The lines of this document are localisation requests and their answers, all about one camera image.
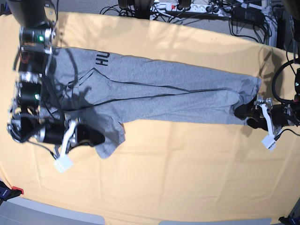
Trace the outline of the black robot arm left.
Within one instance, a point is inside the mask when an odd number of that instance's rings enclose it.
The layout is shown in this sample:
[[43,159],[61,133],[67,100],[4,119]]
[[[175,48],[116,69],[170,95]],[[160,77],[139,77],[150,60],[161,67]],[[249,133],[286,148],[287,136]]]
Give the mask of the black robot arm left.
[[284,127],[300,125],[300,2],[284,0],[282,3],[290,16],[293,56],[274,73],[271,98],[256,95],[234,111],[248,126],[264,129],[273,136]]

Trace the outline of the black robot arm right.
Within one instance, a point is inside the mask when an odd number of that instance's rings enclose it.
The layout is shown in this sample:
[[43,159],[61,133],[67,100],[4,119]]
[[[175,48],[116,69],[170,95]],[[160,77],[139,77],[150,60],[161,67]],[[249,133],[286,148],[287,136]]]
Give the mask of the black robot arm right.
[[67,147],[105,142],[100,132],[88,125],[66,119],[51,82],[46,78],[53,56],[58,23],[58,5],[50,0],[8,0],[7,6],[20,24],[19,46],[14,69],[16,97],[9,109],[7,130],[12,138],[27,142],[34,137],[40,143]]

